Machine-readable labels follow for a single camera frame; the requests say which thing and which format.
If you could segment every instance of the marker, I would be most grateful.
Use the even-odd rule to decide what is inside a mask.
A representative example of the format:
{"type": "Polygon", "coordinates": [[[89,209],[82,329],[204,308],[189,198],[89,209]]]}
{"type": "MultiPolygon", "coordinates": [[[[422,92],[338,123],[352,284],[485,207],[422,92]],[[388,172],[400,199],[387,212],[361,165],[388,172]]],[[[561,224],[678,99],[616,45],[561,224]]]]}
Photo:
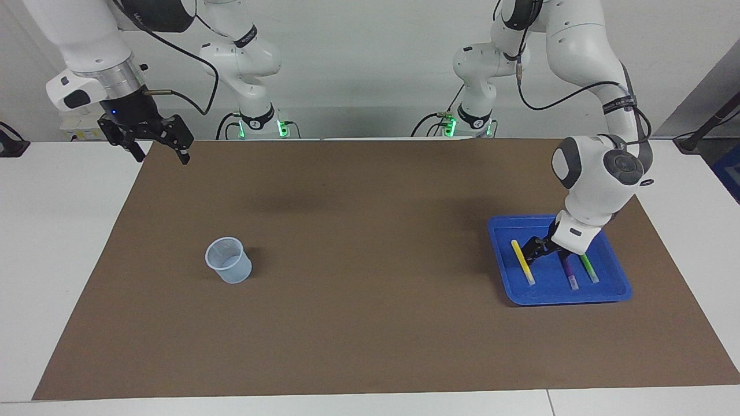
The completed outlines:
{"type": "Polygon", "coordinates": [[[560,263],[562,264],[562,269],[565,271],[565,274],[568,276],[568,282],[571,284],[571,289],[578,290],[576,274],[573,273],[571,264],[568,262],[568,256],[560,256],[560,263]]]}
{"type": "Polygon", "coordinates": [[[581,256],[581,263],[583,263],[583,267],[586,269],[586,272],[588,272],[588,277],[591,278],[591,283],[599,283],[599,276],[596,275],[596,270],[591,266],[591,261],[588,260],[587,255],[581,256]]]}
{"type": "Polygon", "coordinates": [[[519,259],[519,265],[522,267],[524,276],[527,276],[527,282],[529,283],[529,286],[532,286],[535,283],[534,276],[532,275],[532,271],[529,269],[529,265],[527,264],[527,261],[524,259],[524,253],[522,253],[522,249],[519,248],[519,243],[517,243],[516,240],[511,240],[511,247],[514,249],[514,252],[517,254],[517,259],[519,259]]]}

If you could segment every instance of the purple marker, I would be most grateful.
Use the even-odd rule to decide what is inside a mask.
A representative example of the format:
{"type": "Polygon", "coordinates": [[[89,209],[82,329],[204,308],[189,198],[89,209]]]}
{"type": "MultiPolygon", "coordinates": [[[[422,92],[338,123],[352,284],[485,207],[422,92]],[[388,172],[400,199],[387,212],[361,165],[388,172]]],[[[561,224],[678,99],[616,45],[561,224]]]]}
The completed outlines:
{"type": "Polygon", "coordinates": [[[571,289],[578,290],[578,282],[576,281],[576,274],[573,273],[573,268],[571,267],[571,263],[568,261],[568,256],[561,255],[560,263],[562,264],[563,271],[565,271],[565,274],[568,276],[568,282],[571,284],[571,289]]]}

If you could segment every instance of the black stand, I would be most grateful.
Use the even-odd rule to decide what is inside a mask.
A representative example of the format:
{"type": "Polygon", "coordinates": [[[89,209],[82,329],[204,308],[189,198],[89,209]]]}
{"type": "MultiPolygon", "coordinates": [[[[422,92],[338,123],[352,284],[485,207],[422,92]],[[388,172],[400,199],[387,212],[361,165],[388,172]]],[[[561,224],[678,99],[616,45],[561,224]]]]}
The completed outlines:
{"type": "Polygon", "coordinates": [[[10,136],[5,134],[4,131],[0,130],[0,144],[2,144],[0,158],[20,158],[31,142],[25,140],[13,140],[10,136]]]}
{"type": "Polygon", "coordinates": [[[681,153],[685,155],[697,155],[699,152],[696,150],[696,145],[699,141],[704,138],[717,124],[722,123],[724,120],[737,106],[740,106],[740,93],[735,94],[719,111],[712,116],[703,126],[701,126],[694,134],[689,138],[677,138],[673,140],[673,143],[679,148],[681,153]]]}

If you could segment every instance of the blue tray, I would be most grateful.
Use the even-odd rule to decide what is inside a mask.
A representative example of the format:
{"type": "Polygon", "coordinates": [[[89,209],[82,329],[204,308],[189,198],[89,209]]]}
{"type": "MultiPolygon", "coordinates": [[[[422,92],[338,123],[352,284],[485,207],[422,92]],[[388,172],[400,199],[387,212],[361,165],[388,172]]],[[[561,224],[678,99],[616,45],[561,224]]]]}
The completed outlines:
{"type": "Polygon", "coordinates": [[[619,302],[631,298],[630,282],[603,231],[594,238],[586,252],[599,276],[599,283],[591,283],[579,256],[571,255],[568,260],[580,288],[572,290],[560,259],[554,253],[534,261],[531,270],[536,283],[529,286],[511,248],[511,240],[524,246],[533,235],[544,237],[553,219],[554,215],[505,215],[488,220],[488,233],[509,299],[518,305],[529,306],[619,302]]]}

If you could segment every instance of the yellow marker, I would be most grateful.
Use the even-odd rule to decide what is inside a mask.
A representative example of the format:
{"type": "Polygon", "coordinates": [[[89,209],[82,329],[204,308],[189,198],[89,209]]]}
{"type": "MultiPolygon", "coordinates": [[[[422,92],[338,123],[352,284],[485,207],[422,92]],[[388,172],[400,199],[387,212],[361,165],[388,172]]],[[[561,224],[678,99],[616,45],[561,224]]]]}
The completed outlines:
{"type": "Polygon", "coordinates": [[[519,243],[517,243],[516,240],[511,240],[511,247],[514,248],[514,252],[517,254],[519,265],[522,267],[524,275],[527,276],[529,286],[532,286],[534,284],[534,276],[532,275],[532,271],[529,269],[527,261],[524,259],[524,254],[522,253],[522,249],[519,248],[519,243]]]}

